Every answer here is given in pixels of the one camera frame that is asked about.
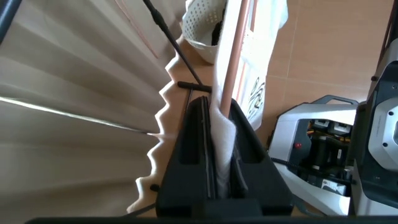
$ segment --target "floor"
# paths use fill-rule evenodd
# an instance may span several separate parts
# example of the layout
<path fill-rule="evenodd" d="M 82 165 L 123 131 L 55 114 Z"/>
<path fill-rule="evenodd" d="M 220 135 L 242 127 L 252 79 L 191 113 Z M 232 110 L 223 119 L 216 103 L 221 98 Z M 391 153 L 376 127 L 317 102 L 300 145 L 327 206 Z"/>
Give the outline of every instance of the floor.
<path fill-rule="evenodd" d="M 262 126 L 256 131 L 263 145 L 274 128 L 276 116 L 294 105 L 329 94 L 358 101 L 366 99 L 392 6 L 392 0 L 287 2 L 289 20 L 279 31 L 274 47 L 267 73 Z M 202 82 L 211 85 L 213 66 L 204 62 L 186 41 L 179 42 Z M 174 81 L 194 82 L 179 58 L 168 69 Z M 192 99 L 202 94 L 195 91 Z M 164 142 L 151 152 L 157 161 L 157 174 L 141 179 L 144 186 L 161 183 L 188 91 L 173 84 L 162 95 L 169 103 L 159 117 Z M 155 200 L 155 194 L 146 195 L 149 201 Z"/>

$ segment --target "white cloth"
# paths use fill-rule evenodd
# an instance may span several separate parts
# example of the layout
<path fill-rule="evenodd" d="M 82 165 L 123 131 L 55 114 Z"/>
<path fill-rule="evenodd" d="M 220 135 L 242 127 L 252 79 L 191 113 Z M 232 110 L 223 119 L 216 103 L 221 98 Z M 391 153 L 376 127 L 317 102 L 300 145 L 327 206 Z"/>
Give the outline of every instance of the white cloth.
<path fill-rule="evenodd" d="M 218 55 L 215 63 L 215 76 L 213 80 L 213 95 L 211 98 L 210 106 L 210 122 L 211 122 L 211 137 L 213 139 L 213 144 L 215 146 L 216 154 L 216 171 L 217 171 L 217 187 L 218 195 L 221 198 L 228 197 L 229 194 L 229 165 L 231 162 L 236 127 L 227 118 L 225 118 L 220 112 L 220 101 L 221 94 L 223 90 L 224 80 L 226 76 L 226 71 L 229 64 L 229 58 L 231 55 L 231 49 L 233 44 L 233 39 L 236 30 L 236 24 L 238 23 L 238 14 L 241 7 L 241 1 L 228 1 L 226 12 L 223 22 L 223 30 L 221 33 L 221 38 L 219 42 Z M 258 36 L 256 38 L 261 39 L 262 42 L 253 42 L 253 48 L 250 49 L 254 54 L 248 57 L 245 54 L 241 54 L 241 58 L 245 58 L 245 62 L 250 66 L 253 66 L 256 70 L 256 74 L 260 74 L 258 71 L 264 71 L 262 73 L 261 80 L 266 77 L 266 69 L 271 58 L 271 53 L 276 40 L 276 34 L 280 27 L 282 27 L 287 20 L 287 4 L 286 0 L 258 0 L 256 8 L 256 24 L 254 35 Z M 262 63 L 257 63 L 256 59 L 262 60 Z M 262 92 L 262 99 L 264 101 L 264 91 Z M 259 124 L 261 123 L 262 108 L 260 113 Z"/>

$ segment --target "white basket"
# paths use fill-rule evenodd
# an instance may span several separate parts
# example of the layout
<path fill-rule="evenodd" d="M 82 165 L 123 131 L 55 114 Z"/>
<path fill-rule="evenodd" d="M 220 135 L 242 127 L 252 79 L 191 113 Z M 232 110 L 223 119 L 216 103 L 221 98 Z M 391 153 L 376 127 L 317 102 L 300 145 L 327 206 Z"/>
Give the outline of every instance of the white basket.
<path fill-rule="evenodd" d="M 211 46 L 211 33 L 223 18 L 225 4 L 226 0 L 194 0 L 182 20 L 184 39 L 209 63 L 215 62 L 218 50 L 218 45 Z"/>

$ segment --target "curtain fold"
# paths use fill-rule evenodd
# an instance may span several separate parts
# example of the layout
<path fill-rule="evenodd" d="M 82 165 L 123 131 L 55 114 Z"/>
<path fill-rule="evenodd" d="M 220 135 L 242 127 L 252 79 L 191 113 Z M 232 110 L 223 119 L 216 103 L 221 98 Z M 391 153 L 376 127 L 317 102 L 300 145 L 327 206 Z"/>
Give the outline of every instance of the curtain fold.
<path fill-rule="evenodd" d="M 153 3 L 178 37 L 185 1 Z M 142 1 L 23 1 L 0 45 L 0 220 L 125 213 L 174 56 Z"/>

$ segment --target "copper pipe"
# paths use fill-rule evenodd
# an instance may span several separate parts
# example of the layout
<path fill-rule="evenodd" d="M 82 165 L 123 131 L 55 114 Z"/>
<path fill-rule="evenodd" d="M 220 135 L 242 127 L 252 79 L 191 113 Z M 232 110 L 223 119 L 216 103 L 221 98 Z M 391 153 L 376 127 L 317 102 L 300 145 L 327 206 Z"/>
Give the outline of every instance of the copper pipe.
<path fill-rule="evenodd" d="M 241 9 L 239 10 L 238 24 L 234 42 L 232 45 L 231 55 L 229 57 L 228 69 L 224 81 L 223 95 L 221 97 L 220 111 L 225 117 L 229 117 L 229 109 L 231 107 L 232 92 L 234 89 L 236 72 L 238 71 L 239 58 L 241 56 L 242 44 L 244 39 L 244 31 L 248 23 L 250 1 L 242 0 Z"/>

